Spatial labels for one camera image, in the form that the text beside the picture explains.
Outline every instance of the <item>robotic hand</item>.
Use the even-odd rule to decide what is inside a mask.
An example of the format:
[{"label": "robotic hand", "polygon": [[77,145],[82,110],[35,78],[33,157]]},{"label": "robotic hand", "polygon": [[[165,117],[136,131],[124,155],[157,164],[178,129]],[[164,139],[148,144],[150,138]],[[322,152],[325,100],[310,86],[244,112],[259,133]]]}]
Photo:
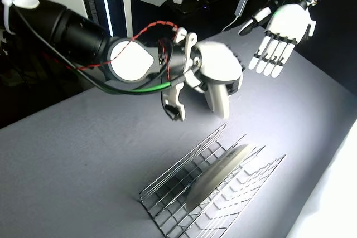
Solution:
[{"label": "robotic hand", "polygon": [[295,46],[303,38],[313,36],[316,21],[310,17],[309,8],[317,0],[291,0],[291,3],[265,7],[258,11],[239,30],[240,35],[248,34],[254,27],[263,25],[271,17],[259,49],[249,64],[249,69],[276,78],[282,71]]},{"label": "robotic hand", "polygon": [[[185,120],[185,107],[179,101],[184,84],[206,96],[211,110],[222,118],[229,116],[228,96],[241,86],[243,69],[237,56],[224,44],[198,42],[195,33],[187,33],[173,23],[172,41],[165,47],[147,47],[133,38],[111,37],[106,29],[47,0],[1,0],[4,26],[11,35],[29,42],[41,41],[44,50],[54,54],[76,74],[110,94],[143,95],[161,92],[163,107],[173,120]],[[125,84],[152,82],[170,70],[170,80],[150,88],[131,90],[114,88],[83,71],[99,67],[107,77]]]}]

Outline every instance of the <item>metal wire rack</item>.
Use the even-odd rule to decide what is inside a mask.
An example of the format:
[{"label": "metal wire rack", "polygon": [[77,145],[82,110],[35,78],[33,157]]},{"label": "metal wire rack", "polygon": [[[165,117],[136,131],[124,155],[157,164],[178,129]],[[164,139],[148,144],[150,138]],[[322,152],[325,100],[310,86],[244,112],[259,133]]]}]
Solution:
[{"label": "metal wire rack", "polygon": [[[257,167],[256,148],[191,213],[186,211],[190,186],[227,150],[218,142],[227,123],[204,139],[140,193],[140,202],[164,237],[222,237],[284,156]],[[242,136],[230,148],[238,146]]]}]

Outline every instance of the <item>dish rack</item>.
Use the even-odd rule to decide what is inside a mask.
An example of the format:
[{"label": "dish rack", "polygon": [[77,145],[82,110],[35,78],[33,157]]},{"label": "dish rack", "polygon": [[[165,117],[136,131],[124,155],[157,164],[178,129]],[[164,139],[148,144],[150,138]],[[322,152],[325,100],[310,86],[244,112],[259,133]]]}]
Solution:
[{"label": "dish rack", "polygon": [[[190,186],[227,150],[218,142],[227,123],[210,134],[140,193],[140,202],[164,237],[222,237],[285,156],[254,165],[264,149],[255,148],[191,213],[185,202]],[[244,136],[230,148],[235,148]]]}]

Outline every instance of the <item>dish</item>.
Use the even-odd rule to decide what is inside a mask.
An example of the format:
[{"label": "dish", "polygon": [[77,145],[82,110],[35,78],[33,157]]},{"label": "dish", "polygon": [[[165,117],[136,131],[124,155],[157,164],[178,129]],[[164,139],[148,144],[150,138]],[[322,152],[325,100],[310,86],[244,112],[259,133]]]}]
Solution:
[{"label": "dish", "polygon": [[241,145],[225,152],[192,186],[186,200],[187,213],[199,206],[254,150],[253,145]]}]

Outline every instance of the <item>gray tabletop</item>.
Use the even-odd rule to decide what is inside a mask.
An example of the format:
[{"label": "gray tabletop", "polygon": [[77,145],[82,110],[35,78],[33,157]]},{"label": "gray tabletop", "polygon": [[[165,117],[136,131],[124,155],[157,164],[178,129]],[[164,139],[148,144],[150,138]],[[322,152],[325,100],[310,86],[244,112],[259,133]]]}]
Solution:
[{"label": "gray tabletop", "polygon": [[[244,64],[263,29],[212,40]],[[0,130],[0,237],[161,237],[138,193],[223,121],[187,89],[185,122],[171,122],[159,95],[88,90]],[[357,118],[357,99],[297,53],[277,79],[247,70],[230,98],[221,142],[286,154],[227,237],[285,237]]]}]

